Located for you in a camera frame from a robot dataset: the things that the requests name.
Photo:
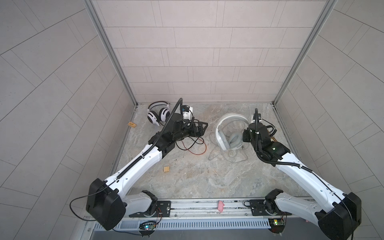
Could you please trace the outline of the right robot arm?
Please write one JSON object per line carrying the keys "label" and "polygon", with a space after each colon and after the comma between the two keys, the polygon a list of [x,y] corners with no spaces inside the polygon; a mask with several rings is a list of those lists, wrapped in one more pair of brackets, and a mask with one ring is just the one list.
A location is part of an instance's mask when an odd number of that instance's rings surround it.
{"label": "right robot arm", "polygon": [[291,213],[318,226],[331,240],[353,239],[362,222],[362,201],[355,193],[346,194],[322,179],[290,149],[272,141],[262,123],[251,123],[243,131],[243,141],[252,145],[262,162],[287,174],[313,198],[311,202],[275,189],[265,197],[269,214]]}

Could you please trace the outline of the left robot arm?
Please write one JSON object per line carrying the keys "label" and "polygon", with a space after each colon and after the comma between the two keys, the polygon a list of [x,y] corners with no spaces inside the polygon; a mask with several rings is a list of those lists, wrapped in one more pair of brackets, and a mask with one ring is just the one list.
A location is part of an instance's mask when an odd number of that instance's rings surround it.
{"label": "left robot arm", "polygon": [[96,179],[91,183],[86,211],[107,231],[116,227],[125,214],[153,214],[157,198],[151,192],[142,191],[126,201],[124,197],[146,171],[175,148],[178,141],[202,137],[207,127],[208,123],[195,119],[187,121],[181,114],[169,117],[163,129],[133,160],[105,180]]}

